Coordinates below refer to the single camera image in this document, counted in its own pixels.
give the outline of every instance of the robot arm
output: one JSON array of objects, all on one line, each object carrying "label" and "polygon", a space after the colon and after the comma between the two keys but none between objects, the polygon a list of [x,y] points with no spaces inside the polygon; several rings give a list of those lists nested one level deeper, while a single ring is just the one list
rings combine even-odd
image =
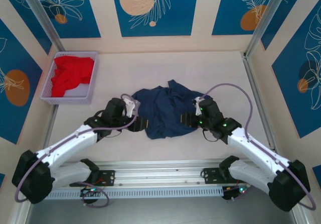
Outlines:
[{"label": "robot arm", "polygon": [[45,156],[27,176],[20,188],[31,203],[38,203],[45,199],[52,190],[78,181],[93,184],[97,181],[99,168],[90,160],[84,159],[74,165],[64,167],[61,165],[77,152],[110,135],[111,129],[117,130],[126,125],[128,125],[127,129],[132,132],[145,129],[146,119],[142,117],[136,117],[135,121],[133,119],[134,111],[138,109],[138,106],[139,102],[136,100],[113,98],[105,110],[87,119],[76,132],[63,140],[36,153],[24,152],[19,159],[12,183],[18,187],[29,168]]},{"label": "robot arm", "polygon": [[247,182],[267,193],[280,209],[290,211],[305,196],[305,192],[280,165],[281,162],[310,192],[305,166],[301,162],[298,160],[290,162],[250,135],[248,139],[241,124],[232,118],[223,117],[212,99],[198,97],[194,100],[194,104],[196,112],[182,115],[183,124],[210,131],[215,138],[238,149],[258,166],[258,168],[250,166],[239,158],[230,156],[220,164],[220,174],[225,180],[236,179]]}]

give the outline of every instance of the red cloth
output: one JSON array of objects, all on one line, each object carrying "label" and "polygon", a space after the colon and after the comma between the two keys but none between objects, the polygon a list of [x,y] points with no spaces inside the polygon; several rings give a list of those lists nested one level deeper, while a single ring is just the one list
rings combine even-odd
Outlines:
[{"label": "red cloth", "polygon": [[66,90],[78,87],[80,83],[89,84],[94,60],[90,57],[62,56],[55,58],[57,69],[51,78],[51,97],[63,97]]}]

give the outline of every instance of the beige wall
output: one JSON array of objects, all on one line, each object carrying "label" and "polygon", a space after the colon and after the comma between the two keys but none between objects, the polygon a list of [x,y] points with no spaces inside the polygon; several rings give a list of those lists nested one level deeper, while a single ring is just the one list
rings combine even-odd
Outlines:
[{"label": "beige wall", "polygon": [[27,149],[39,149],[44,140],[51,106],[40,100],[39,96],[55,50],[52,49],[49,56],[45,53],[8,0],[0,0],[0,6],[0,19],[43,70],[18,143],[15,145],[0,138],[0,173],[6,175],[0,190],[0,223],[7,223],[11,211],[18,206],[14,201],[16,188],[11,184],[18,159]]},{"label": "beige wall", "polygon": [[311,185],[311,193],[317,204],[317,209],[313,214],[315,214],[318,220],[317,223],[321,223],[321,190],[312,172],[312,167],[321,164],[321,129],[301,139],[298,137],[282,92],[271,68],[273,62],[317,1],[298,0],[271,42],[271,45],[267,48],[267,51],[264,51],[262,45],[259,45],[250,58],[250,64],[254,70],[268,120],[280,153],[290,160],[299,159],[305,164]]},{"label": "beige wall", "polygon": [[122,38],[114,0],[90,0],[101,39],[62,39],[67,50],[100,53],[243,51],[251,35],[211,36],[221,0],[197,0],[192,35]]}]

